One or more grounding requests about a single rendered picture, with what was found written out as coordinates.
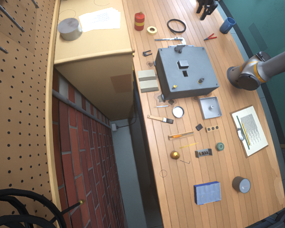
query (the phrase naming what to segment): brass bell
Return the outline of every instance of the brass bell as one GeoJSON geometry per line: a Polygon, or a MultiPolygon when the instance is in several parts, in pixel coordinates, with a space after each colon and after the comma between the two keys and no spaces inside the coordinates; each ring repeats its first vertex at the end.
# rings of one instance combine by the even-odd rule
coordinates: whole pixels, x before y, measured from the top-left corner
{"type": "Polygon", "coordinates": [[[171,152],[171,157],[173,159],[179,159],[180,158],[180,153],[178,153],[177,151],[172,151],[171,152]]]}

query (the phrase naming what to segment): red pliers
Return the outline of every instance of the red pliers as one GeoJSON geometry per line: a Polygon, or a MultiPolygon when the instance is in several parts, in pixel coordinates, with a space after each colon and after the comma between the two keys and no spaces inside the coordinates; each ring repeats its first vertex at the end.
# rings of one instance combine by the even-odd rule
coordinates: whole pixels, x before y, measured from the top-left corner
{"type": "Polygon", "coordinates": [[[214,33],[212,33],[210,36],[208,36],[208,37],[207,37],[206,39],[204,39],[204,40],[217,38],[217,37],[212,37],[213,35],[214,35],[214,33]]]}

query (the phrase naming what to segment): clipboard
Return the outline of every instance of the clipboard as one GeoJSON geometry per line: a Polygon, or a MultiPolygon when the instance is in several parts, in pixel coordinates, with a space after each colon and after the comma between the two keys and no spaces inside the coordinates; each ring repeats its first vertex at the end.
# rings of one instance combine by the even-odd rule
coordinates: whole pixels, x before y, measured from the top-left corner
{"type": "Polygon", "coordinates": [[[268,142],[262,129],[260,120],[253,105],[230,113],[233,124],[241,129],[244,140],[241,141],[246,158],[268,147],[268,142]]]}

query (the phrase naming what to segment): red can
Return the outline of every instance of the red can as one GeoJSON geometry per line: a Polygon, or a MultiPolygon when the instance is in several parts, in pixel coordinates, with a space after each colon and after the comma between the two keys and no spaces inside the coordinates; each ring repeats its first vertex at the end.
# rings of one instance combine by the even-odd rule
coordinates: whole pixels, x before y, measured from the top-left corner
{"type": "Polygon", "coordinates": [[[144,27],[144,14],[142,12],[135,13],[134,28],[137,31],[142,31],[144,27]]]}

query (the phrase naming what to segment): blue box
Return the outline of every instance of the blue box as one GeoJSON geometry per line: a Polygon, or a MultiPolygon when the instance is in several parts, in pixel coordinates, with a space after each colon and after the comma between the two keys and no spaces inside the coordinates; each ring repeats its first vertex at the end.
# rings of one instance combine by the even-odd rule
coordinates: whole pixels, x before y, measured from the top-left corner
{"type": "Polygon", "coordinates": [[[222,200],[220,183],[217,181],[194,185],[194,201],[197,205],[222,200]]]}

